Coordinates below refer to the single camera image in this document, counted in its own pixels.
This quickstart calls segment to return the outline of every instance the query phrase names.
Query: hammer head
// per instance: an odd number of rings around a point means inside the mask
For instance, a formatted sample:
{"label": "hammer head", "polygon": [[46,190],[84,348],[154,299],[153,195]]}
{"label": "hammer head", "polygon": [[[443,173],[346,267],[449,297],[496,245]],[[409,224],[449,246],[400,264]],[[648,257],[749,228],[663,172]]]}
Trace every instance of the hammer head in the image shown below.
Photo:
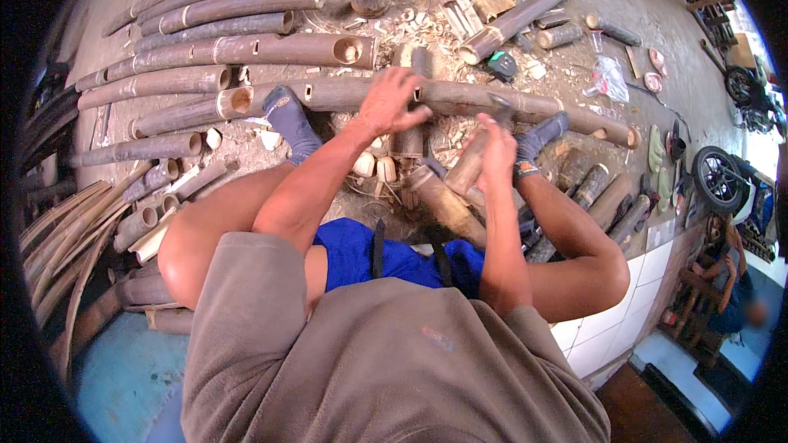
{"label": "hammer head", "polygon": [[495,107],[495,112],[490,115],[502,126],[507,127],[507,129],[510,128],[511,118],[515,114],[515,107],[498,95],[490,94],[489,96],[490,100],[492,100],[492,105]]}

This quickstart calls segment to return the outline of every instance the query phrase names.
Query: white tiled wall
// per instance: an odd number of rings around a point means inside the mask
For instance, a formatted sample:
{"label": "white tiled wall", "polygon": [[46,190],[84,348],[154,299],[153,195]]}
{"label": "white tiled wall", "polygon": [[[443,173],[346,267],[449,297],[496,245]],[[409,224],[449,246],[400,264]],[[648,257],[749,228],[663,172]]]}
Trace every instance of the white tiled wall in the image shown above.
{"label": "white tiled wall", "polygon": [[613,308],[556,324],[553,337],[580,378],[630,349],[643,328],[665,274],[673,241],[628,262],[630,287]]}

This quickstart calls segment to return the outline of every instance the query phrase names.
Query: man's leg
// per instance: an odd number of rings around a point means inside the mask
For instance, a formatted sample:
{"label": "man's leg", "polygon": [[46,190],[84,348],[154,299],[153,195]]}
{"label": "man's leg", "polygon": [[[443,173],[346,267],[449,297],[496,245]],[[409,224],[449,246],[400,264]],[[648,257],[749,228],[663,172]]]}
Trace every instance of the man's leg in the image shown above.
{"label": "man's leg", "polygon": [[[229,182],[186,207],[176,215],[159,247],[158,266],[167,289],[175,301],[191,309],[197,306],[222,235],[251,231],[262,204],[322,144],[289,88],[276,87],[262,104],[273,128],[290,144],[290,159],[270,170]],[[312,247],[307,253],[307,304],[312,304],[325,291],[325,257],[323,247]]]}
{"label": "man's leg", "polygon": [[540,315],[548,322],[562,322],[621,302],[630,271],[616,242],[541,174],[520,178],[515,187],[545,235],[567,259],[528,264],[534,307]]}

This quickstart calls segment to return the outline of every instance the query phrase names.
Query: plastic bag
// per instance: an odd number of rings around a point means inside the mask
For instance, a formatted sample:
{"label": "plastic bag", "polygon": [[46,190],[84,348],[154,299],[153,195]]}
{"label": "plastic bag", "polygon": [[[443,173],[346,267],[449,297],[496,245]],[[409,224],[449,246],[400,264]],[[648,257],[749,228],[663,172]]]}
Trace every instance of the plastic bag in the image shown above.
{"label": "plastic bag", "polygon": [[624,74],[618,62],[604,55],[596,56],[596,64],[593,66],[593,73],[599,74],[607,84],[606,94],[610,99],[619,103],[630,102],[630,91],[626,88]]}

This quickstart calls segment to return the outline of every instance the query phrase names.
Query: blue floor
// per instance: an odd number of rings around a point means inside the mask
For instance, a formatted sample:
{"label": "blue floor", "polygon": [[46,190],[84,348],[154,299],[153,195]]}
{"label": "blue floor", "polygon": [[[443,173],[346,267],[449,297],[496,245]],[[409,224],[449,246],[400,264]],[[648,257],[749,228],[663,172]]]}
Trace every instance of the blue floor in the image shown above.
{"label": "blue floor", "polygon": [[121,313],[74,364],[76,405],[100,441],[144,441],[183,379],[189,336]]}

